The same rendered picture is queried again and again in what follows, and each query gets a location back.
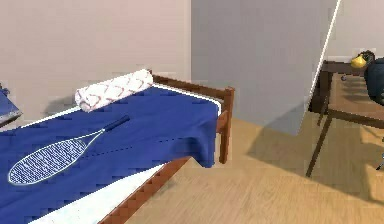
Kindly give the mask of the brown wooden bed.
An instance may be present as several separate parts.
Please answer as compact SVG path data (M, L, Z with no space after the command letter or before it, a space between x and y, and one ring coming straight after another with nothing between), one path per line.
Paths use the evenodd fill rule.
M233 89L218 90L161 76L155 77L154 84L150 88L152 87L209 100L219 107L214 162L224 162L228 153ZM73 109L82 110L80 107L73 107L30 124L67 114ZM28 224L125 224L189 158L194 157L178 158L119 179L81 199L34 219Z

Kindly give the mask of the blue bed blanket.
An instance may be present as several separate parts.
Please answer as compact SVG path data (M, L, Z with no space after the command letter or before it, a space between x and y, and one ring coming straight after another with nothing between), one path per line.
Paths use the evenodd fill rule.
M212 167L218 111L212 101L152 87L90 113L73 109L0 132L0 224L28 224L119 179L178 158L192 156ZM24 156L98 131L125 115L127 122L99 136L64 172L32 186L7 181L9 169Z

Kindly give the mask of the grey open room door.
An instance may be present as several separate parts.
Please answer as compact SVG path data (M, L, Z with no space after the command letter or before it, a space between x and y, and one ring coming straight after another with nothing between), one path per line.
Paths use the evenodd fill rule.
M296 135L341 0L191 0L191 76L236 89L233 115Z

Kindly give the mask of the white red patterned pillow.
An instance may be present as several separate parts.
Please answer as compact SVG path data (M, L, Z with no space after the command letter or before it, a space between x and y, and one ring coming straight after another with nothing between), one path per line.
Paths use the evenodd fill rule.
M141 69L77 89L76 104L85 112L92 112L115 101L150 88L154 84L149 70Z

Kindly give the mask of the brown wooden desk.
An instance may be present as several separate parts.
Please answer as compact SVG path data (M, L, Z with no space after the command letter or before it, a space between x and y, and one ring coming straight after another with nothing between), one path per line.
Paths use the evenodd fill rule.
M325 61L319 77L320 95L324 97L317 125L324 114L327 118L306 171L310 177L333 119L384 129L384 106L369 98L364 80L364 68Z

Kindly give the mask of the yellow round object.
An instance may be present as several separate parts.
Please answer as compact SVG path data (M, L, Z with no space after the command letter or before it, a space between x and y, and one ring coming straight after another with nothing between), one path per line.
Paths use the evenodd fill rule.
M365 65L366 65L366 61L362 55L359 55L351 60L351 66L353 68L360 69L360 68L363 68Z

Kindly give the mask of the blue laptop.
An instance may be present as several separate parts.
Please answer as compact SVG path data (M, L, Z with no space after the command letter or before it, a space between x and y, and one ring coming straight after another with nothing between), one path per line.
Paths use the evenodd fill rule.
M9 90L0 86L0 127L5 126L22 115L22 112L8 98Z

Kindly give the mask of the dark blue office chair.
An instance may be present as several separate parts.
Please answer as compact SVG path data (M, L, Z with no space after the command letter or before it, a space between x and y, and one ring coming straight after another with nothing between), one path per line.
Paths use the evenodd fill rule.
M384 57L372 61L364 72L368 96L384 107Z

